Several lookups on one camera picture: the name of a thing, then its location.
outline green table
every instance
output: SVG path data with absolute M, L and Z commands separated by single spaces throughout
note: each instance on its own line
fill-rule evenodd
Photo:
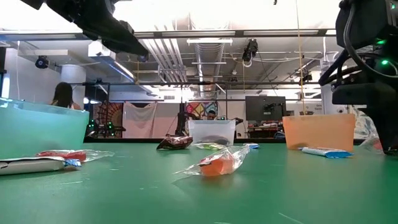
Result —
M 352 159 L 261 144 L 232 175 L 174 172 L 211 151 L 85 144 L 114 151 L 77 172 L 0 177 L 1 223 L 398 223 L 398 160 Z

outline security camera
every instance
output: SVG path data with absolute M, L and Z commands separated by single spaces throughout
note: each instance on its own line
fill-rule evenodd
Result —
M 45 69 L 49 67 L 49 61 L 47 60 L 47 56 L 39 56 L 35 63 L 37 68 Z

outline clear plastic bin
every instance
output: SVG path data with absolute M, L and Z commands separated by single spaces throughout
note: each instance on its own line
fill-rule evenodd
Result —
M 0 98 L 0 159 L 81 149 L 88 112 Z
M 189 121 L 193 144 L 215 142 L 225 146 L 234 144 L 235 121 Z

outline ceiling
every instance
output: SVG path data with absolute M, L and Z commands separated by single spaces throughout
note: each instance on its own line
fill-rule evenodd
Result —
M 170 0 L 166 4 L 160 0 L 121 1 L 116 4 L 114 17 L 128 21 L 136 31 L 211 29 L 211 26 L 233 30 L 297 29 L 297 18 L 301 29 L 330 29 L 334 27 L 339 10 L 339 1 L 337 0 L 298 0 L 297 16 L 295 0 L 278 1 L 276 6 L 272 4 L 273 2 L 274 0 L 252 0 L 243 4 L 242 1 L 235 0 Z M 46 6 L 35 11 L 20 0 L 3 0 L 0 2 L 0 7 L 4 3 L 7 4 L 2 8 L 18 9 L 18 13 L 8 13 L 12 10 L 5 10 L 0 14 L 0 28 L 5 30 L 61 29 L 64 32 L 78 30 L 74 24 L 64 21 Z M 22 15 L 30 19 L 18 20 Z M 308 65 L 308 69 L 316 74 L 314 75 L 314 79 L 316 79 L 319 76 L 321 60 L 333 60 L 333 56 L 342 50 L 337 46 L 335 37 L 261 37 L 257 38 L 259 54 L 254 57 L 255 60 L 252 61 L 250 67 L 244 68 L 240 61 L 243 50 L 249 42 L 248 38 L 232 38 L 231 44 L 221 44 L 222 46 L 204 45 L 205 47 L 217 47 L 220 50 L 217 54 L 212 51 L 198 52 L 198 44 L 196 46 L 188 44 L 187 40 L 186 38 L 175 39 L 176 44 L 169 39 L 156 40 L 165 49 L 167 42 L 171 43 L 173 47 L 177 46 L 184 69 L 187 70 L 187 81 L 199 81 L 200 76 L 203 76 L 204 80 L 218 81 L 229 81 L 231 77 L 235 77 L 238 81 L 247 82 L 289 82 L 291 80 L 297 82 L 299 78 L 296 72 L 300 68 L 300 63 L 306 65 L 309 62 L 312 63 Z M 148 46 L 147 40 L 140 41 L 144 46 Z M 115 72 L 109 65 L 96 63 L 96 60 L 88 57 L 90 43 L 90 40 L 33 40 L 21 42 L 20 47 L 34 50 L 68 50 L 71 56 L 56 59 L 58 65 L 74 63 L 85 66 L 88 71 L 88 81 L 102 78 L 107 82 L 120 82 L 121 75 L 118 72 Z M 301 45 L 302 51 L 301 61 L 298 59 L 300 57 L 299 45 Z M 168 57 L 172 66 L 176 64 L 173 63 L 172 55 L 168 50 L 160 52 L 157 57 L 158 59 L 150 54 L 148 62 L 138 64 L 135 55 L 120 53 L 117 54 L 116 61 L 134 73 L 139 82 L 159 82 L 160 77 L 156 72 L 158 71 L 159 57 Z M 219 65 L 219 69 L 216 65 L 205 69 L 204 66 L 192 64 L 193 62 L 207 62 L 206 59 L 211 60 L 209 62 L 223 62 L 224 64 Z M 206 78 L 210 76 L 217 76 L 217 78 Z M 297 88 L 297 86 L 241 85 L 233 88 L 266 89 Z

